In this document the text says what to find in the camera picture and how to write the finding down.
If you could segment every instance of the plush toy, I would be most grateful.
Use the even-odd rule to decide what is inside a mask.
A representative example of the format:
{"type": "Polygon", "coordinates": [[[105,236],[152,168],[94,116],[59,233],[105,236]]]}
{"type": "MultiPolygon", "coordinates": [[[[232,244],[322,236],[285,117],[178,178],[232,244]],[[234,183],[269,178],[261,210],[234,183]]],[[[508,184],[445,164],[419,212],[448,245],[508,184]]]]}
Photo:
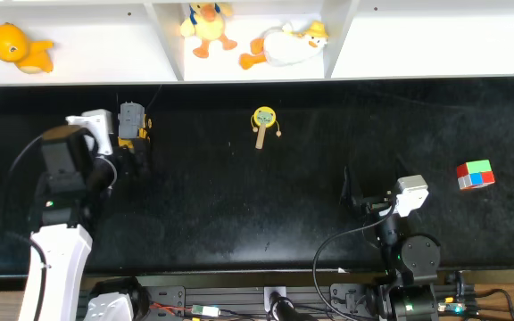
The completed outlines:
{"type": "Polygon", "coordinates": [[[253,55],[242,54],[239,64],[244,70],[248,70],[261,62],[268,62],[273,66],[303,62],[322,52],[327,39],[325,25],[320,21],[314,21],[302,34],[293,32],[292,25],[287,23],[282,29],[270,29],[263,37],[252,41],[253,55]]]}
{"type": "Polygon", "coordinates": [[[47,49],[53,48],[51,41],[31,41],[21,29],[11,23],[0,26],[0,59],[14,62],[19,70],[28,73],[53,71],[53,63],[47,49]]]}
{"type": "Polygon", "coordinates": [[[184,37],[193,35],[202,39],[202,45],[194,50],[194,54],[200,58],[210,56],[210,42],[219,40],[224,50],[231,50],[237,47],[237,42],[225,36],[225,21],[221,14],[230,17],[233,14],[231,6],[222,3],[191,3],[189,5],[190,15],[182,26],[180,32],[184,37]]]}

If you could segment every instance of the rubik's cube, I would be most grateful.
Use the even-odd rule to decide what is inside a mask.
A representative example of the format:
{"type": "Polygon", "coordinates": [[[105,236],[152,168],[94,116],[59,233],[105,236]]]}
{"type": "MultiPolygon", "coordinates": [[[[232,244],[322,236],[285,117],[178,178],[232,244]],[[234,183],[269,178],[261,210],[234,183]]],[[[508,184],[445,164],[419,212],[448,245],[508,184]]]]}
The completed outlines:
{"type": "Polygon", "coordinates": [[[460,190],[481,188],[495,183],[489,160],[470,161],[458,166],[457,180],[460,190]]]}

